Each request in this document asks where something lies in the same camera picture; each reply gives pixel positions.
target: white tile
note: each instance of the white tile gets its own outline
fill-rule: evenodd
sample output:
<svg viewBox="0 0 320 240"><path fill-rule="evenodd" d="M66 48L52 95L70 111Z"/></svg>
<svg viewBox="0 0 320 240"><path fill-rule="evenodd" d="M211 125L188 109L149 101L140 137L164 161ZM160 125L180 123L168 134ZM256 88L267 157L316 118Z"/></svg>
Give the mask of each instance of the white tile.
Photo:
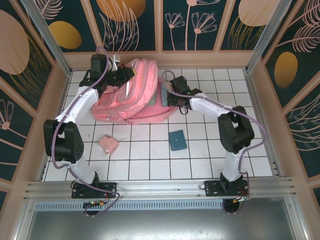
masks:
<svg viewBox="0 0 320 240"><path fill-rule="evenodd" d="M261 139L253 139L251 141L251 145L250 146L254 146L254 145L260 143L261 141L262 141ZM265 146L264 145L260 145L258 147L253 148L253 149L250 149L249 150L249 156L250 157L265 157L265 156L267 156Z"/></svg>
<svg viewBox="0 0 320 240"><path fill-rule="evenodd" d="M151 141L150 159L169 159L169 141Z"/></svg>
<svg viewBox="0 0 320 240"><path fill-rule="evenodd" d="M220 140L208 140L208 144L211 158L224 158L226 156L226 150Z"/></svg>
<svg viewBox="0 0 320 240"><path fill-rule="evenodd" d="M209 157L207 140L190 140L189 141L190 158L202 159Z"/></svg>
<svg viewBox="0 0 320 240"><path fill-rule="evenodd" d="M213 178L220 178L220 174L225 167L225 158L211 158Z"/></svg>
<svg viewBox="0 0 320 240"><path fill-rule="evenodd" d="M93 141L100 142L105 135L112 137L113 127L113 125L96 125L94 129Z"/></svg>
<svg viewBox="0 0 320 240"><path fill-rule="evenodd" d="M215 94L217 92L215 81L199 81L199 87L205 94Z"/></svg>
<svg viewBox="0 0 320 240"><path fill-rule="evenodd" d="M244 80L245 76L242 69L228 69L230 80Z"/></svg>
<svg viewBox="0 0 320 240"><path fill-rule="evenodd" d="M210 159L191 159L191 172L193 179L211 179L212 171Z"/></svg>
<svg viewBox="0 0 320 240"><path fill-rule="evenodd" d="M175 131L183 131L184 139L188 139L188 133L187 133L187 125L186 124L169 124L169 132L175 132Z"/></svg>
<svg viewBox="0 0 320 240"><path fill-rule="evenodd" d="M241 166L241 172L245 173L247 172L249 177L253 177L254 173L252 171L252 167L251 167L251 163L250 163L250 158L249 157L244 157L242 160L242 166Z"/></svg>
<svg viewBox="0 0 320 240"><path fill-rule="evenodd" d="M109 161L90 161L89 166L98 174L100 181L108 180Z"/></svg>
<svg viewBox="0 0 320 240"><path fill-rule="evenodd" d="M208 139L220 139L218 123L206 123L205 130Z"/></svg>
<svg viewBox="0 0 320 240"><path fill-rule="evenodd" d="M197 69L199 80L213 80L212 69Z"/></svg>
<svg viewBox="0 0 320 240"><path fill-rule="evenodd" d="M189 143L188 141L186 143L186 149L179 150L179 151L172 151L171 148L169 148L170 151L170 159L189 159Z"/></svg>
<svg viewBox="0 0 320 240"><path fill-rule="evenodd" d="M191 81L198 81L197 69L182 69L182 76Z"/></svg>
<svg viewBox="0 0 320 240"><path fill-rule="evenodd" d="M98 144L98 142L92 143L92 150L90 160L109 160L110 156L105 153L105 150Z"/></svg>
<svg viewBox="0 0 320 240"><path fill-rule="evenodd" d="M233 93L218 93L219 103L229 106L235 107L236 101Z"/></svg>
<svg viewBox="0 0 320 240"><path fill-rule="evenodd" d="M78 89L79 89L79 83L70 83L67 96L77 95Z"/></svg>
<svg viewBox="0 0 320 240"><path fill-rule="evenodd" d="M150 160L150 179L170 179L170 161Z"/></svg>
<svg viewBox="0 0 320 240"><path fill-rule="evenodd" d="M129 161L110 161L108 181L128 180Z"/></svg>
<svg viewBox="0 0 320 240"><path fill-rule="evenodd" d="M84 156L85 160L89 160L92 143L91 142L84 142L83 145L84 145L83 156Z"/></svg>
<svg viewBox="0 0 320 240"><path fill-rule="evenodd" d="M204 123L188 123L189 140L206 140L206 127Z"/></svg>
<svg viewBox="0 0 320 240"><path fill-rule="evenodd" d="M177 78L177 77L180 77L182 75L182 72L181 72L181 69L167 69L167 70L170 70L174 73L174 76ZM172 75L171 72L166 72L166 80L167 81L170 81L172 79L174 79L174 76Z"/></svg>
<svg viewBox="0 0 320 240"><path fill-rule="evenodd" d="M251 126L252 126L252 129L253 129L253 132L254 132L254 138L255 139L261 139L262 136L261 136L261 131L260 131L259 126L257 124L255 124L255 123L252 123Z"/></svg>
<svg viewBox="0 0 320 240"><path fill-rule="evenodd" d="M229 80L216 81L215 86L216 86L216 92L218 94L232 93L232 87L231 87L231 83Z"/></svg>
<svg viewBox="0 0 320 240"><path fill-rule="evenodd" d="M65 98L63 110L65 110L65 109L69 106L69 104L72 102L72 100L73 100L74 98L75 98L74 96L67 96L67 97Z"/></svg>
<svg viewBox="0 0 320 240"><path fill-rule="evenodd" d="M65 181L67 174L67 168L56 169L52 161L49 162L48 170L46 172L45 181Z"/></svg>
<svg viewBox="0 0 320 240"><path fill-rule="evenodd" d="M119 142L118 148L111 154L110 160L129 160L130 142Z"/></svg>
<svg viewBox="0 0 320 240"><path fill-rule="evenodd" d="M131 125L114 125L112 137L118 142L130 141Z"/></svg>
<svg viewBox="0 0 320 240"><path fill-rule="evenodd" d="M79 132L82 138L82 141L84 142L92 142L92 139L94 137L94 125L84 125L80 126Z"/></svg>
<svg viewBox="0 0 320 240"><path fill-rule="evenodd" d="M232 89L234 93L248 93L246 81L244 80L233 80L231 81Z"/></svg>
<svg viewBox="0 0 320 240"><path fill-rule="evenodd" d="M252 107L252 102L249 93L235 93L235 102L238 106Z"/></svg>
<svg viewBox="0 0 320 240"><path fill-rule="evenodd" d="M257 120L256 114L255 114L255 110L254 110L254 108L252 106L245 106L244 109L245 109L245 112L246 112L246 114L248 116L250 116L253 119Z"/></svg>
<svg viewBox="0 0 320 240"><path fill-rule="evenodd" d="M172 179L190 179L190 160L189 159L172 159L171 163L171 178Z"/></svg>
<svg viewBox="0 0 320 240"><path fill-rule="evenodd" d="M159 69L159 70L158 70L158 77L159 77L159 78L162 78L162 74L164 73L164 71L165 71L165 69ZM166 75L166 73L163 75L163 79L164 79L164 80L167 80L167 75Z"/></svg>
<svg viewBox="0 0 320 240"><path fill-rule="evenodd" d="M151 124L150 140L151 141L168 141L169 128L167 124Z"/></svg>
<svg viewBox="0 0 320 240"><path fill-rule="evenodd" d="M149 160L130 161L129 180L149 180Z"/></svg>
<svg viewBox="0 0 320 240"><path fill-rule="evenodd" d="M149 141L132 141L130 159L149 159Z"/></svg>
<svg viewBox="0 0 320 240"><path fill-rule="evenodd" d="M213 69L214 80L229 80L227 69Z"/></svg>
<svg viewBox="0 0 320 240"><path fill-rule="evenodd" d="M186 84L189 86L190 90L199 89L199 81L186 81Z"/></svg>
<svg viewBox="0 0 320 240"><path fill-rule="evenodd" d="M95 125L113 125L113 122L108 122L108 121L95 121Z"/></svg>
<svg viewBox="0 0 320 240"><path fill-rule="evenodd" d="M149 124L132 125L131 141L149 141L149 140L150 140Z"/></svg>
<svg viewBox="0 0 320 240"><path fill-rule="evenodd" d="M73 71L71 83L80 83L84 79L85 74L86 71Z"/></svg>
<svg viewBox="0 0 320 240"><path fill-rule="evenodd" d="M186 115L186 121L188 124L190 123L204 123L204 115L201 112L189 110L188 114Z"/></svg>
<svg viewBox="0 0 320 240"><path fill-rule="evenodd" d="M250 157L255 177L272 177L272 171L267 157Z"/></svg>
<svg viewBox="0 0 320 240"><path fill-rule="evenodd" d="M185 124L186 123L186 116L182 115L179 110L175 111L171 116L168 118L170 124Z"/></svg>
<svg viewBox="0 0 320 240"><path fill-rule="evenodd" d="M96 119L92 115L91 111L88 111L88 113L84 116L81 125L95 125Z"/></svg>

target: dark teal wallpaper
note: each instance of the dark teal wallpaper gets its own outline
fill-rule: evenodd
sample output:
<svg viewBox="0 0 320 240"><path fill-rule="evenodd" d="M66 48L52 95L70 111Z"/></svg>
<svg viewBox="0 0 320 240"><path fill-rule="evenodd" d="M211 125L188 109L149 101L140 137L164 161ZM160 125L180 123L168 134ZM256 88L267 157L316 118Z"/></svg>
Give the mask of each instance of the dark teal wallpaper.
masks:
<svg viewBox="0 0 320 240"><path fill-rule="evenodd" d="M107 51L155 51L154 0L90 0Z"/></svg>
<svg viewBox="0 0 320 240"><path fill-rule="evenodd" d="M320 71L319 6L304 1L265 65L282 107Z"/></svg>
<svg viewBox="0 0 320 240"><path fill-rule="evenodd" d="M0 90L1 179L12 180L32 122L32 116Z"/></svg>
<svg viewBox="0 0 320 240"><path fill-rule="evenodd" d="M163 0L163 50L213 50L226 0Z"/></svg>
<svg viewBox="0 0 320 240"><path fill-rule="evenodd" d="M320 207L320 187L314 188L313 193L314 193L315 199L318 202L318 205Z"/></svg>
<svg viewBox="0 0 320 240"><path fill-rule="evenodd" d="M320 84L287 115L295 145L309 178L320 174Z"/></svg>
<svg viewBox="0 0 320 240"><path fill-rule="evenodd" d="M262 53L262 58L265 58L265 55L266 55L267 52L269 51L269 49L270 49L270 47L271 47L271 45L272 45L272 43L273 43L273 41L274 41L274 38L275 38L275 37L278 35L278 33L280 32L282 26L284 25L284 23L285 23L285 21L287 20L289 14L290 14L291 11L292 11L292 8L295 6L296 3L297 3L297 0L292 0L290 6L289 6L289 8L288 8L288 10L286 11L286 14L284 15L282 21L280 22L277 30L274 32L272 38L270 39L269 44L266 46L265 50L263 51L263 53Z"/></svg>
<svg viewBox="0 0 320 240"><path fill-rule="evenodd" d="M64 53L96 50L80 0L36 0L35 3Z"/></svg>
<svg viewBox="0 0 320 240"><path fill-rule="evenodd" d="M278 0L236 0L221 50L253 50Z"/></svg>
<svg viewBox="0 0 320 240"><path fill-rule="evenodd" d="M0 213L1 213L2 206L4 205L6 196L7 196L7 193L5 191L0 191Z"/></svg>
<svg viewBox="0 0 320 240"><path fill-rule="evenodd" d="M9 1L0 1L0 77L38 108L52 65Z"/></svg>

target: gray metal panel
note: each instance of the gray metal panel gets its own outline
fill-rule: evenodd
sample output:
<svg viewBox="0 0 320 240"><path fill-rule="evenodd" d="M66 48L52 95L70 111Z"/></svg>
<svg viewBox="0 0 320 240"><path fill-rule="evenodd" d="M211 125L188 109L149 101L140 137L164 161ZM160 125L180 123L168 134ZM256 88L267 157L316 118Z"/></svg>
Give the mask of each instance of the gray metal panel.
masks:
<svg viewBox="0 0 320 240"><path fill-rule="evenodd" d="M220 209L34 213L29 240L292 240L283 199L255 198L236 215Z"/></svg>

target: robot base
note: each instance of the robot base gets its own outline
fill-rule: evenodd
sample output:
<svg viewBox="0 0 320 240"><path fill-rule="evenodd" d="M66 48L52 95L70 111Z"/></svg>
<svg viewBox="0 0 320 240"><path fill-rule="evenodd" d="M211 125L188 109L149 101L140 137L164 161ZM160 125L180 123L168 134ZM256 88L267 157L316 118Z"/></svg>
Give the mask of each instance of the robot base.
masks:
<svg viewBox="0 0 320 240"><path fill-rule="evenodd" d="M220 180L205 181L204 190L207 197L241 196L241 190L248 193L248 183L243 180L243 176L236 181L228 182L221 174Z"/></svg>
<svg viewBox="0 0 320 240"><path fill-rule="evenodd" d="M117 183L116 182L99 182L95 187L103 190L108 190L112 192L117 191ZM72 187L72 195L73 199L105 199L106 193L102 191L94 190L84 184L80 184L75 182ZM107 193L110 199L116 198L115 194Z"/></svg>

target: orange circle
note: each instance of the orange circle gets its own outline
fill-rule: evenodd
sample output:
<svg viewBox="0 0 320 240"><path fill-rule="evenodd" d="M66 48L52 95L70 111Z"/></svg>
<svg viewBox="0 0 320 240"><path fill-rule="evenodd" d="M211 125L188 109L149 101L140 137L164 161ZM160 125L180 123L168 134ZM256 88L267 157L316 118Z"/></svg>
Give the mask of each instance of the orange circle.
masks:
<svg viewBox="0 0 320 240"><path fill-rule="evenodd" d="M140 17L146 9L146 0L96 0L96 2L109 19L117 22L131 20L130 15L128 16L130 9L133 11L135 18Z"/></svg>

